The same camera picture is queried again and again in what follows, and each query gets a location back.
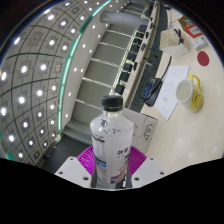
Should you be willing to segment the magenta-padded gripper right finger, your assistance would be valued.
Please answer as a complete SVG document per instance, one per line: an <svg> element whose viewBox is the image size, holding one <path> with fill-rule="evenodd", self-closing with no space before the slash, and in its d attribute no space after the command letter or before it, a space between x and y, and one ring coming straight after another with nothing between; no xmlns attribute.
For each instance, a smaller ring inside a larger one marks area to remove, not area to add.
<svg viewBox="0 0 224 224"><path fill-rule="evenodd" d="M131 147L128 164L128 181L131 187L143 187L165 176L165 171L154 158L146 157Z"/></svg>

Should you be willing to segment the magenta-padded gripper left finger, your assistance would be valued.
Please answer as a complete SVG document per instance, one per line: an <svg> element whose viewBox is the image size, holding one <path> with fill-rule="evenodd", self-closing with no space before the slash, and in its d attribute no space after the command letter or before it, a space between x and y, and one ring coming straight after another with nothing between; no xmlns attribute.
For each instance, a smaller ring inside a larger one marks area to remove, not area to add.
<svg viewBox="0 0 224 224"><path fill-rule="evenodd" d="M77 157L68 157L55 175L81 187L90 187L94 171L95 158L93 147L90 146Z"/></svg>

